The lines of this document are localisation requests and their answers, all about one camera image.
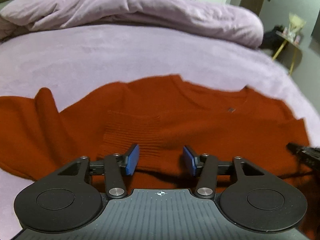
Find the black garment on table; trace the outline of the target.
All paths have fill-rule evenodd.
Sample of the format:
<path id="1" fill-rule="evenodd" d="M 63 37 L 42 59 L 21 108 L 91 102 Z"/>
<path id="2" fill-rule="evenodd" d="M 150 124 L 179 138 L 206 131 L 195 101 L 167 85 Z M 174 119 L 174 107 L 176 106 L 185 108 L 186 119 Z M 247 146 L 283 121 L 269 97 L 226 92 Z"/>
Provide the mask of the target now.
<path id="1" fill-rule="evenodd" d="M 284 39 L 277 35 L 276 32 L 282 33 L 283 30 L 283 25 L 275 25 L 271 31 L 265 32 L 263 36 L 263 41 L 260 45 L 260 49 L 269 49 L 275 52 L 284 41 Z"/>

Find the lilac rumpled duvet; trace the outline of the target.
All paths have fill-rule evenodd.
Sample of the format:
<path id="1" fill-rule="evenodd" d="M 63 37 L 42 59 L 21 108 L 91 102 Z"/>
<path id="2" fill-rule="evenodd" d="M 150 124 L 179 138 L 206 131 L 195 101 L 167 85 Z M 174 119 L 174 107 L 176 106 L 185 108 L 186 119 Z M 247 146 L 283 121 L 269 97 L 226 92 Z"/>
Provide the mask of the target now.
<path id="1" fill-rule="evenodd" d="M 102 22 L 167 27 L 257 48 L 264 28 L 253 12 L 198 0 L 13 0 L 1 10 L 1 39 Z"/>

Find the dark red knit cardigan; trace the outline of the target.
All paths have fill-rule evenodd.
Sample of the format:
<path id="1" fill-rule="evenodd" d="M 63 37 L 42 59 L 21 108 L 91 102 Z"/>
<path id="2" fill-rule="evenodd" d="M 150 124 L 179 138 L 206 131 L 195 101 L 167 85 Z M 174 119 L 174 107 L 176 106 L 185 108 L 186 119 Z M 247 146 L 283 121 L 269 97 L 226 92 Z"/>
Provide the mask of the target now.
<path id="1" fill-rule="evenodd" d="M 100 160 L 138 144 L 126 187 L 174 189 L 191 187 L 185 145 L 224 160 L 240 155 L 302 190 L 309 210 L 301 228 L 315 239 L 319 187 L 286 149 L 310 137 L 281 100 L 249 87 L 212 90 L 178 75 L 109 83 L 63 111 L 48 88 L 32 99 L 1 97 L 1 168 L 13 175 L 39 180 L 80 156 Z"/>

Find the wrapped flower bouquet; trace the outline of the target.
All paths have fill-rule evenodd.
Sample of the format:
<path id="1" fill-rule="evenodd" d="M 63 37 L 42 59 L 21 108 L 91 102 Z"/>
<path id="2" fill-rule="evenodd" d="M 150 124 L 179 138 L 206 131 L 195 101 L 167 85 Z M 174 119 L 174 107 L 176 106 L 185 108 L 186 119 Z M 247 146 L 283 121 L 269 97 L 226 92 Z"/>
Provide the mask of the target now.
<path id="1" fill-rule="evenodd" d="M 289 13 L 289 28 L 287 35 L 291 41 L 294 41 L 296 36 L 300 34 L 300 31 L 304 28 L 305 24 L 306 21 L 297 14 Z"/>

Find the yellow-legged side table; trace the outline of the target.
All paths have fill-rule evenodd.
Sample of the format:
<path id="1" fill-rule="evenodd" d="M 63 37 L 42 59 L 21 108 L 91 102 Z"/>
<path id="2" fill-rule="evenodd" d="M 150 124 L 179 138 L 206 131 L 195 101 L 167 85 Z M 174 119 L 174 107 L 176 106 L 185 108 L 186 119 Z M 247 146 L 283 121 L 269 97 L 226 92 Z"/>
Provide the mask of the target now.
<path id="1" fill-rule="evenodd" d="M 296 60 L 298 57 L 298 54 L 301 52 L 300 46 L 299 46 L 299 35 L 296 35 L 295 38 L 292 38 L 290 35 L 276 31 L 276 36 L 279 38 L 282 38 L 283 41 L 279 48 L 276 49 L 276 52 L 272 56 L 272 61 L 276 61 L 276 59 L 280 56 L 281 53 L 284 53 L 285 49 L 289 50 L 289 54 L 291 55 L 291 61 L 290 66 L 288 70 L 288 75 L 291 76 L 294 70 L 294 67 L 296 65 Z"/>

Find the lilac bed sheet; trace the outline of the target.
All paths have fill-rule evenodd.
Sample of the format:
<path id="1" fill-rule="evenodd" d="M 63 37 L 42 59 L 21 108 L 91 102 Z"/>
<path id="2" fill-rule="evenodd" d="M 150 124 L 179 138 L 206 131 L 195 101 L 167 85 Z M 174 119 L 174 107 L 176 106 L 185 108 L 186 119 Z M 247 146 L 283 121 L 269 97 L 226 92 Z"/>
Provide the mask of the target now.
<path id="1" fill-rule="evenodd" d="M 32 98 L 51 89 L 58 109 L 114 81 L 180 74 L 218 90 L 245 86 L 280 99 L 319 145 L 319 108 L 269 56 L 228 41 L 146 26 L 99 24 L 30 33 L 1 45 L 1 94 Z"/>

